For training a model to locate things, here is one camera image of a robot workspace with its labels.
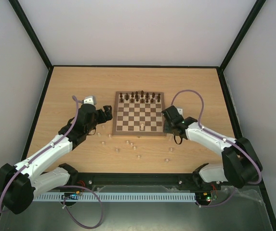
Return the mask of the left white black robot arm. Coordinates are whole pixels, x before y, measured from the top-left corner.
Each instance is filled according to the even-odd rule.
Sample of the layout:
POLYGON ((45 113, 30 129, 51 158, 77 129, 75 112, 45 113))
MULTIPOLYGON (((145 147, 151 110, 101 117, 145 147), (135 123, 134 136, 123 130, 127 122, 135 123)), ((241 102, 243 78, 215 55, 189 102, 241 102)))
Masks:
POLYGON ((67 164, 48 173, 44 170, 84 142, 98 124, 112 118, 110 105, 96 109, 92 104, 82 104, 76 111, 76 116, 47 145, 13 166, 3 165, 0 168, 0 209, 5 206, 14 214, 20 214, 35 197, 74 181, 77 171, 67 164))

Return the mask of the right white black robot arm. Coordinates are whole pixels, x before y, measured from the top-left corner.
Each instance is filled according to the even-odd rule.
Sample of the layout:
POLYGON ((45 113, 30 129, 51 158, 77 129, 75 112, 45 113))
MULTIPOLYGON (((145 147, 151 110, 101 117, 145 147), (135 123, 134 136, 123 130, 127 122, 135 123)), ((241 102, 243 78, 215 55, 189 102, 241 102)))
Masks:
POLYGON ((194 141, 222 158, 221 164, 203 164, 194 171, 194 184, 205 188, 211 182, 229 182, 236 188, 262 181, 262 165, 251 142, 244 138, 223 136, 204 127, 200 120, 183 118, 175 106, 162 111, 165 118, 164 129, 173 137, 194 141))

